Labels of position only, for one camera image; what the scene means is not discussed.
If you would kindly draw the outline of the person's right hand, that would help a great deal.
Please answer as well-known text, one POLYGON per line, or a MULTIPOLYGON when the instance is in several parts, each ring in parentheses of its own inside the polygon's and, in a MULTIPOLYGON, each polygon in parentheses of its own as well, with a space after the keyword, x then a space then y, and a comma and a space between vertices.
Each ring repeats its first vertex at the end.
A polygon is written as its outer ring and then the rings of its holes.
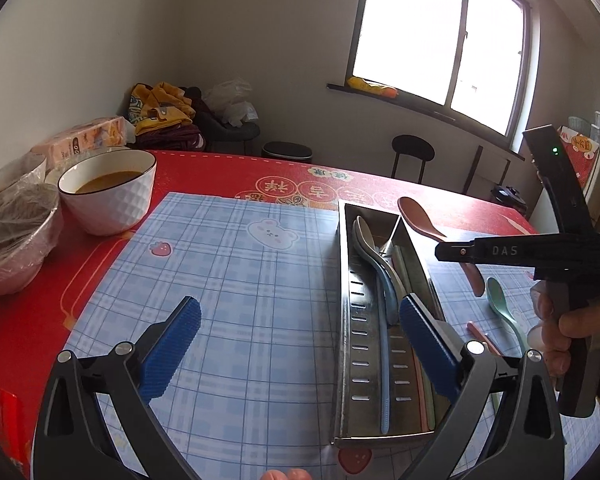
POLYGON ((548 372, 553 378, 562 377, 570 365, 569 348, 573 341, 600 337, 600 298, 588 307, 557 316, 554 304, 546 293, 545 282, 537 282, 530 290, 530 296, 535 314, 541 320, 541 349, 548 372))

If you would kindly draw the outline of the person's left hand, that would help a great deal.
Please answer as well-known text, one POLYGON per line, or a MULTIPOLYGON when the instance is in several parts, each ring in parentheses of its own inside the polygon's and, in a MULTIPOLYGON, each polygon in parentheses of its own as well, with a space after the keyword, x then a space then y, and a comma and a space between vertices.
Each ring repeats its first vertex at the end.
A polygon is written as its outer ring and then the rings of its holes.
POLYGON ((262 474, 260 480, 312 480, 312 477, 301 468, 291 468, 288 471, 270 469, 262 474))

